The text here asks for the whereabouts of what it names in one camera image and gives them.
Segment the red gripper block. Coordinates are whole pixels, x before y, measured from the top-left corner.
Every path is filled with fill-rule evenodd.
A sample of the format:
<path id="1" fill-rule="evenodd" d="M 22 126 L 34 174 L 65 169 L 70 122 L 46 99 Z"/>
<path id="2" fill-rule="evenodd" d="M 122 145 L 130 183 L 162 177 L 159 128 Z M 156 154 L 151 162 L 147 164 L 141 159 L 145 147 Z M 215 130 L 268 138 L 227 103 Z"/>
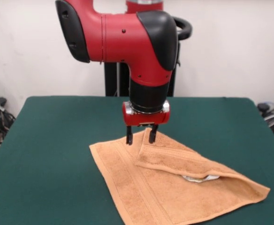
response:
<path id="1" fill-rule="evenodd" d="M 166 124 L 170 118 L 170 103 L 166 100 L 162 110 L 156 113 L 141 113 L 134 110 L 130 102 L 122 104 L 123 119 L 126 124 L 126 144 L 132 145 L 133 134 L 131 126 L 150 125 L 149 143 L 155 143 L 157 131 L 160 124 Z"/>

